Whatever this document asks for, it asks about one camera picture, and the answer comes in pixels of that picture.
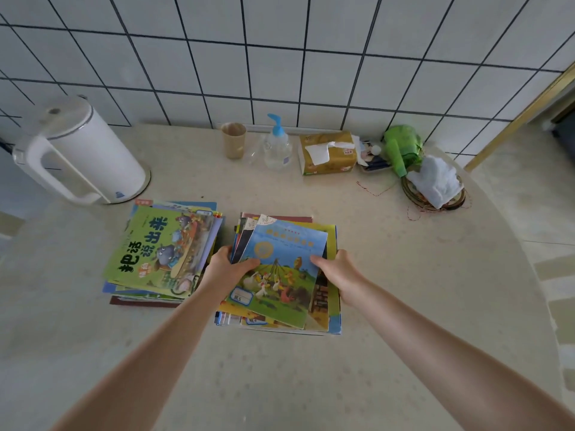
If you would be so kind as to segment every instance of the wooden door frame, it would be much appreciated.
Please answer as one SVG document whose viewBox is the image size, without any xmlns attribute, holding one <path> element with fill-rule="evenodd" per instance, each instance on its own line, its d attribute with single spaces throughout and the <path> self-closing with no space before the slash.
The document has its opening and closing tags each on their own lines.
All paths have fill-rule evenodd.
<svg viewBox="0 0 575 431">
<path fill-rule="evenodd" d="M 575 80 L 575 63 L 573 63 L 563 74 L 551 83 L 547 89 L 539 94 L 512 122 L 507 124 L 501 132 L 492 139 L 492 141 L 482 149 L 466 166 L 465 171 L 471 172 L 489 157 L 499 145 L 507 141 L 509 136 L 517 131 L 523 124 L 530 121 L 553 100 L 557 94 L 565 89 L 572 81 Z"/>
</svg>

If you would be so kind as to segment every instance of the stack of books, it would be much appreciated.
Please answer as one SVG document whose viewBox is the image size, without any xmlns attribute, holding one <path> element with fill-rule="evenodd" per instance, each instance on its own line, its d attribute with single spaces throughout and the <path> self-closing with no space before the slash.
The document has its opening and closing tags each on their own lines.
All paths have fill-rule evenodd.
<svg viewBox="0 0 575 431">
<path fill-rule="evenodd" d="M 104 271 L 110 304 L 180 304 L 196 290 L 223 219 L 213 202 L 136 199 Z"/>
<path fill-rule="evenodd" d="M 214 202 L 136 199 L 104 272 L 110 304 L 178 306 L 196 290 L 223 220 Z M 255 257 L 261 264 L 220 303 L 216 325 L 341 334 L 339 291 L 309 260 L 312 254 L 335 258 L 335 225 L 242 213 L 235 229 L 230 262 Z"/>
<path fill-rule="evenodd" d="M 338 289 L 313 265 L 312 254 L 333 260 L 335 225 L 310 217 L 242 213 L 232 263 L 250 257 L 261 265 L 248 272 L 221 302 L 215 323 L 296 334 L 341 334 Z"/>
</svg>

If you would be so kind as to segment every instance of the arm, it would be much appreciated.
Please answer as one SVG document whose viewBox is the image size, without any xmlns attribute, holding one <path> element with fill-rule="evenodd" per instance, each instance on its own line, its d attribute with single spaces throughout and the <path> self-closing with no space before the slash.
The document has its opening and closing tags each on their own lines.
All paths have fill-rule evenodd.
<svg viewBox="0 0 575 431">
<path fill-rule="evenodd" d="M 464 429 L 575 429 L 566 407 L 368 281 L 346 251 L 335 260 L 311 260 Z"/>
<path fill-rule="evenodd" d="M 230 265 L 229 246 L 212 257 L 201 284 L 155 333 L 116 366 L 52 431 L 152 429 L 221 299 L 259 265 Z"/>
</svg>

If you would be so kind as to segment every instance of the left hand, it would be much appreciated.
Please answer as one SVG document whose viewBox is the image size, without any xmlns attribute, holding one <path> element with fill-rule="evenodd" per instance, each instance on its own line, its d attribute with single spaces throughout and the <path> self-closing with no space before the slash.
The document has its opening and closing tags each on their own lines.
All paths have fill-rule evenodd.
<svg viewBox="0 0 575 431">
<path fill-rule="evenodd" d="M 210 289 L 221 290 L 222 297 L 225 297 L 232 291 L 234 286 L 240 282 L 246 272 L 259 266 L 258 259 L 248 259 L 241 263 L 231 264 L 229 254 L 232 251 L 231 246 L 222 246 L 220 250 L 212 255 L 212 260 L 206 268 L 202 282 L 198 290 L 209 287 Z"/>
</svg>

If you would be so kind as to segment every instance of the kettle handle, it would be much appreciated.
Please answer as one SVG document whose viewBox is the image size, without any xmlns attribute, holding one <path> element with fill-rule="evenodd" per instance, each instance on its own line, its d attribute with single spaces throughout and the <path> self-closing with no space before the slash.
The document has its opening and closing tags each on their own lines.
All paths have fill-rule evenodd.
<svg viewBox="0 0 575 431">
<path fill-rule="evenodd" d="M 42 166 L 42 157 L 49 152 L 56 152 L 58 156 L 63 159 L 66 164 L 73 169 L 76 173 L 80 174 L 72 164 L 67 161 L 53 145 L 43 136 L 34 136 L 25 145 L 25 149 L 18 148 L 19 145 L 14 147 L 13 157 L 14 161 L 24 172 L 32 177 L 37 183 L 47 189 L 53 189 L 60 195 L 64 196 L 68 201 L 81 206 L 89 206 L 95 203 L 98 199 L 102 198 L 101 194 L 97 192 L 90 192 L 84 196 L 75 196 L 66 186 L 58 181 L 52 174 L 50 174 Z"/>
</svg>

